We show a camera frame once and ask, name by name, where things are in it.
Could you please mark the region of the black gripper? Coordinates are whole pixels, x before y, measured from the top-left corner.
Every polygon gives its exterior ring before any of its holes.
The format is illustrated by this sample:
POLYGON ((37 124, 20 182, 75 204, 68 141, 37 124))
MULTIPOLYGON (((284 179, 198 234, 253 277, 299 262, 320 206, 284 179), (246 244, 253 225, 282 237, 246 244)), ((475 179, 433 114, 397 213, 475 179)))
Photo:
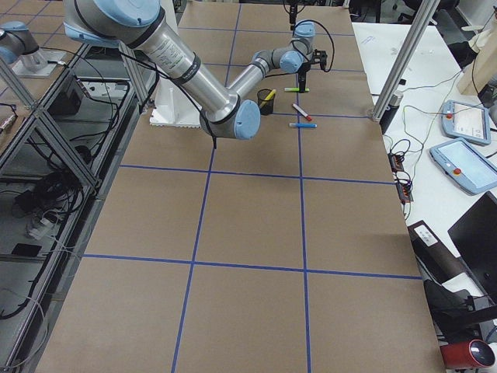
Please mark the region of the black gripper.
POLYGON ((288 15, 289 15, 289 22, 290 22, 290 24, 295 24, 296 23, 296 18, 297 18, 297 8, 296 7, 290 7, 288 9, 288 15))
POLYGON ((307 92, 307 78, 306 75, 311 69, 311 64, 308 62, 304 62, 298 69, 298 87, 300 93, 307 92))

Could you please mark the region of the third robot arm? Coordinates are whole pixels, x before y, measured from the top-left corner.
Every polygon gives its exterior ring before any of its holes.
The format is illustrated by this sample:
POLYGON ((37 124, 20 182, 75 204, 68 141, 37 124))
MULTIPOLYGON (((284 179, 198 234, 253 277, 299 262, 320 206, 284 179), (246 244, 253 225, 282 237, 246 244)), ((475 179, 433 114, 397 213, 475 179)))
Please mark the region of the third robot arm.
POLYGON ((1 25, 1 59, 13 64, 21 56, 28 56, 40 49, 27 25, 20 21, 9 21, 1 25))

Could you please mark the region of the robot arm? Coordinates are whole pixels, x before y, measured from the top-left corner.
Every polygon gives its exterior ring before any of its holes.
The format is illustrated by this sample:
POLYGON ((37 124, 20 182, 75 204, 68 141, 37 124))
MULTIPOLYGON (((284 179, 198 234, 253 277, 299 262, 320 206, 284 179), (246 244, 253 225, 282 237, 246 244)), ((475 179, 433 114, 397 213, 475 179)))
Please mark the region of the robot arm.
POLYGON ((65 1, 64 28, 83 44, 142 51, 170 80, 198 103, 200 126, 213 138, 253 138, 261 122, 259 105, 246 99, 272 70, 298 72, 314 51, 315 25, 300 21, 286 47, 263 50, 228 86, 223 86, 166 21, 158 1, 65 1))
POLYGON ((283 0, 283 8, 289 16, 290 27, 294 27, 297 22, 298 0, 283 0))

